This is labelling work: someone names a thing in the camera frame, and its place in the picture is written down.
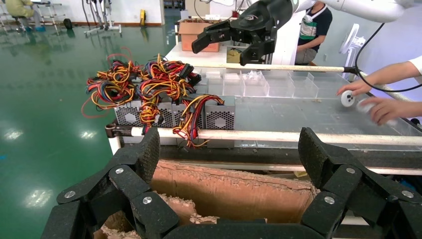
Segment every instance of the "torn cardboard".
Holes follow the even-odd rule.
[[[316,194],[308,182],[165,160],[159,161],[151,187],[176,212],[181,225],[215,224],[218,218],[298,223]],[[139,239],[121,221],[122,213],[111,216],[95,239]]]

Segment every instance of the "person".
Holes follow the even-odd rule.
[[[308,65],[315,59],[319,46],[325,41],[331,22],[331,11],[320,1],[306,11],[301,23],[295,65]]]
[[[35,21],[36,31],[45,31],[45,27],[41,26],[41,17],[34,9],[25,8],[25,6],[32,6],[30,0],[6,0],[6,9],[10,15],[18,18],[19,22],[25,27],[26,31],[31,31],[29,27],[28,18],[33,17]]]
[[[392,64],[384,67],[367,77],[365,80],[371,85],[390,84],[403,79],[415,77],[419,84],[422,84],[422,56],[413,60]],[[362,80],[341,87],[337,95],[345,91],[352,91],[353,96],[368,93],[371,87]],[[383,125],[387,121],[396,118],[413,118],[422,116],[422,102],[405,102],[394,99],[371,97],[362,102],[362,105],[373,103],[371,109],[371,119],[378,125]]]

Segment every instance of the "human arm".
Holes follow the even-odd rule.
[[[384,85],[411,77],[421,76],[420,71],[422,71],[422,56],[411,61],[386,66],[368,75],[365,77],[365,80],[371,85]],[[371,87],[362,80],[358,80],[341,87],[338,90],[337,95],[349,90],[352,91],[352,95],[357,96],[369,92]]]
[[[314,46],[318,46],[321,43],[323,43],[324,41],[325,41],[325,36],[318,36],[314,40],[312,40],[312,41],[310,41],[310,42],[308,42],[306,44],[303,44],[303,45],[298,46],[298,51],[303,51],[303,50],[306,50],[308,48],[312,48]]]
[[[422,116],[422,102],[406,102],[393,99],[371,97],[361,105],[375,104],[371,109],[371,120],[383,125],[396,118],[413,118]]]

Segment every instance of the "white disc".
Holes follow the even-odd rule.
[[[355,103],[355,97],[352,95],[352,91],[345,91],[341,94],[341,104],[344,107],[350,107]]]

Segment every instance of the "white fan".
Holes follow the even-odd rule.
[[[350,62],[350,58],[352,56],[353,50],[357,48],[361,48],[363,46],[363,44],[365,44],[365,38],[363,37],[357,37],[357,31],[359,30],[359,24],[354,23],[352,30],[346,34],[346,37],[343,40],[343,43],[340,46],[340,50],[338,51],[341,54],[346,54],[347,53],[347,58],[346,58],[346,64],[344,64],[345,66],[349,66],[349,62]],[[356,52],[353,55],[353,58],[351,59],[352,64],[355,58]]]

